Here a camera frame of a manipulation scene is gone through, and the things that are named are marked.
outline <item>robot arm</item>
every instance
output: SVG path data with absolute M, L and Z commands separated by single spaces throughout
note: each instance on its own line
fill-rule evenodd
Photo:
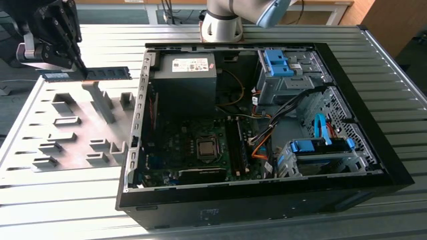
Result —
M 271 28 L 280 21 L 289 4 L 291 0 L 207 0 L 203 40 L 213 43 L 237 42 L 243 37 L 240 18 L 263 28 Z
M 13 19 L 24 37 L 17 60 L 46 70 L 68 70 L 86 76 L 77 43 L 81 42 L 77 9 L 73 0 L 0 0 L 0 10 Z

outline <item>yellow wire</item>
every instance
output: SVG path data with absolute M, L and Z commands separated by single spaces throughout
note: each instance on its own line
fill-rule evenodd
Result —
M 216 105 L 216 106 L 220 106 L 220 107 L 236 104 L 243 99 L 243 96 L 245 94 L 245 89 L 243 87 L 243 83 L 241 83 L 240 79 L 236 77 L 236 75 L 233 75 L 232 72 L 225 70 L 225 69 L 223 69 L 223 72 L 227 72 L 233 77 L 233 79 L 237 81 L 237 83 L 240 84 L 241 93 L 240 93 L 240 97 L 239 97 L 239 99 L 236 101 L 221 103 L 221 104 Z

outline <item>black cable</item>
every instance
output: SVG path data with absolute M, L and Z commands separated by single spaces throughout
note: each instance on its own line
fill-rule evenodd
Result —
M 168 12 L 169 12 L 171 18 L 172 18 L 172 24 L 175 25 L 175 17 L 173 17 L 172 2 L 171 2 L 171 0 L 165 0 L 165 5 L 167 5 L 167 8 L 168 8 Z
M 275 156 L 273 156 L 273 147 L 272 147 L 272 138 L 269 137 L 264 143 L 264 147 L 265 147 L 265 153 L 267 153 L 267 162 L 268 164 L 272 166 L 272 171 L 271 171 L 271 175 L 269 179 L 275 178 L 275 174 L 277 172 L 277 161 L 275 160 Z
M 308 95 L 311 95 L 313 93 L 323 92 L 325 89 L 327 89 L 327 86 L 316 86 L 312 89 L 304 90 L 300 94 L 297 94 L 295 97 L 292 97 L 285 102 L 285 104 L 281 105 L 281 107 L 277 109 L 275 114 L 271 116 L 267 128 L 257 135 L 253 136 L 253 138 L 251 139 L 251 142 L 253 143 L 257 139 L 260 139 L 260 137 L 263 137 L 265 134 L 268 134 L 273 130 L 275 126 L 279 123 L 279 121 L 277 121 L 279 117 L 283 117 L 284 115 L 287 115 L 289 112 L 292 112 L 296 109 L 296 107 L 299 106 L 300 101 L 304 99 L 304 97 L 307 97 Z
M 163 6 L 163 12 L 164 12 L 164 14 L 165 14 L 165 17 L 169 18 L 169 17 L 168 17 L 168 16 L 169 16 L 169 13 L 168 13 L 167 8 L 165 8 L 165 2 L 164 2 L 164 0 L 161 0 L 161 6 Z
M 185 22 L 188 21 L 188 19 L 191 18 L 192 14 L 193 14 L 193 12 L 195 12 L 195 10 L 191 10 L 191 13 L 189 13 L 187 19 L 181 22 L 183 24 L 185 24 Z
M 232 95 L 231 95 L 231 94 L 228 95 L 228 102 L 229 102 L 229 103 L 233 102 L 233 100 L 232 100 Z M 235 107 L 235 109 L 239 111 L 239 113 L 240 113 L 240 114 L 244 114 L 244 112 L 241 111 L 241 109 L 240 109 L 240 107 L 237 106 L 236 103 L 232 104 L 232 105 L 229 105 L 229 107 Z
M 304 0 L 300 0 L 301 1 L 301 7 L 300 7 L 300 12 L 299 12 L 299 17 L 295 21 L 287 23 L 285 25 L 289 25 L 289 24 L 299 24 L 300 20 L 301 20 L 301 17 L 303 17 L 303 14 L 304 14 Z

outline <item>cable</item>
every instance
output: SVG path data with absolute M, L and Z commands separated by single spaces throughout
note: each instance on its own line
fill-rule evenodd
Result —
M 171 15 L 171 17 L 172 17 L 172 24 L 175 25 L 175 17 L 173 17 L 172 2 L 171 2 L 171 0 L 165 0 L 165 5 L 167 5 L 168 11 L 169 11 L 169 15 Z
M 305 3 L 304 3 L 304 0 L 300 0 L 300 2 L 301 2 L 301 7 L 300 7 L 300 12 L 299 12 L 299 17 L 297 17 L 297 19 L 295 21 L 287 23 L 285 25 L 299 24 L 299 22 L 301 20 L 301 17 L 303 17 L 303 14 L 304 14 L 304 5 L 305 5 Z
M 264 144 L 265 140 L 269 138 L 269 136 L 272 135 L 272 132 L 268 133 L 268 135 L 264 137 L 264 139 L 260 141 L 259 145 L 256 146 L 251 156 L 253 157 L 256 155 L 257 150 L 260 149 L 261 145 Z
M 256 108 L 256 106 L 253 105 L 253 107 L 252 107 L 252 116 L 253 116 L 253 117 L 261 117 L 263 115 L 256 114 L 255 108 Z M 269 114 L 265 114 L 265 117 L 267 117 L 268 119 L 272 118 L 272 116 L 271 116 Z
M 232 72 L 225 70 L 225 69 L 223 69 L 221 71 L 228 73 L 233 77 L 233 79 L 237 81 L 237 83 L 240 85 L 240 88 L 241 88 L 241 93 L 240 93 L 240 97 L 239 97 L 239 99 L 236 101 L 221 103 L 221 104 L 216 105 L 216 106 L 220 106 L 220 107 L 236 104 L 243 99 L 243 96 L 245 94 L 245 88 L 243 87 L 243 83 L 241 83 L 240 79 L 236 77 L 236 75 L 233 75 Z
M 191 13 L 189 13 L 188 17 L 187 17 L 187 19 L 181 22 L 181 24 L 185 24 L 185 22 L 188 21 L 188 19 L 191 18 L 192 14 L 193 14 L 193 12 L 195 12 L 195 10 L 191 10 Z
M 173 23 L 173 22 L 175 22 L 175 17 L 173 17 L 173 15 L 172 15 L 172 13 L 171 13 L 169 5 L 168 5 L 168 0 L 161 0 L 161 6 L 163 6 L 163 12 L 164 12 L 165 17 L 167 17 L 167 19 L 164 19 L 165 23 L 169 24 L 169 23 L 168 23 L 168 18 L 171 18 L 171 19 L 172 19 L 172 24 L 175 24 L 175 23 Z
M 154 129 L 154 118 L 153 118 L 153 101 L 152 98 L 149 97 L 149 118 L 150 118 L 150 129 Z
M 327 122 L 327 123 L 325 123 L 325 126 L 327 126 L 327 128 L 328 128 L 329 133 L 331 133 L 331 138 L 337 138 L 337 135 L 336 135 L 336 133 L 335 133 L 335 129 L 333 129 L 331 123 Z
M 268 160 L 267 156 L 264 155 L 253 155 L 252 158 Z
M 2 80 L 1 82 L 17 82 L 17 81 L 22 81 L 22 82 L 37 82 L 37 80 L 29 80 L 29 79 L 13 79 L 13 80 Z
M 221 110 L 227 115 L 236 115 L 236 116 L 243 116 L 243 117 L 247 117 L 247 118 L 251 118 L 251 119 L 261 119 L 263 117 L 260 116 L 251 116 L 251 115 L 245 115 L 245 114 L 240 114 L 240 113 L 232 113 L 229 111 L 227 111 L 224 108 L 221 108 L 220 106 L 217 106 L 217 109 Z
M 267 162 L 272 166 L 271 178 L 275 179 L 277 177 L 277 158 L 275 158 L 275 155 L 273 155 L 275 153 L 273 153 L 272 138 L 271 137 L 267 139 L 264 146 L 265 146 L 265 152 L 267 152 Z
M 233 101 L 233 99 L 232 99 L 232 94 L 231 94 L 231 93 L 228 94 L 228 101 L 229 101 L 229 102 Z M 239 113 L 239 114 L 245 114 L 245 113 L 241 111 L 240 107 L 239 107 L 236 104 L 229 105 L 228 107 L 235 107 L 235 109 L 237 110 L 237 113 Z
M 327 86 L 316 86 L 312 89 L 304 90 L 300 94 L 297 94 L 295 97 L 292 97 L 285 104 L 281 105 L 281 107 L 277 109 L 275 114 L 271 116 L 271 119 L 268 121 L 268 127 L 261 131 L 257 135 L 255 135 L 252 138 L 249 138 L 249 144 L 252 144 L 263 135 L 265 135 L 269 131 L 273 130 L 275 126 L 277 125 L 279 121 L 277 119 L 287 115 L 289 112 L 292 112 L 296 107 L 299 106 L 300 101 L 304 97 L 313 93 L 323 92 L 327 89 Z

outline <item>desk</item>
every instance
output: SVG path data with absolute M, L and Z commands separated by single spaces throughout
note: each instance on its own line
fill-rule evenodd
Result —
M 427 238 L 427 101 L 412 81 L 373 40 L 353 26 L 289 25 L 271 29 L 244 26 L 248 42 L 328 43 L 375 120 L 397 152 L 415 184 L 372 198 L 349 210 L 288 219 L 146 232 L 124 212 L 114 210 L 120 167 L 34 173 L 14 155 L 32 141 L 30 128 L 46 90 L 36 83 L 0 149 L 1 239 L 387 239 Z M 81 58 L 88 67 L 128 66 L 132 81 L 100 86 L 108 95 L 138 85 L 144 44 L 199 42 L 199 27 L 82 25 Z
M 157 25 L 156 11 L 163 11 L 163 5 L 160 0 L 145 0 L 144 3 L 133 4 L 102 4 L 117 3 L 118 1 L 110 0 L 76 0 L 78 10 L 114 10 L 114 9 L 141 9 L 146 10 L 148 21 L 150 25 Z M 304 0 L 304 11 L 331 12 L 325 25 L 337 25 L 344 15 L 345 9 L 351 6 L 353 0 Z M 172 7 L 175 10 L 205 10 L 207 0 L 173 0 Z M 301 1 L 297 1 L 289 6 L 287 11 L 300 11 Z

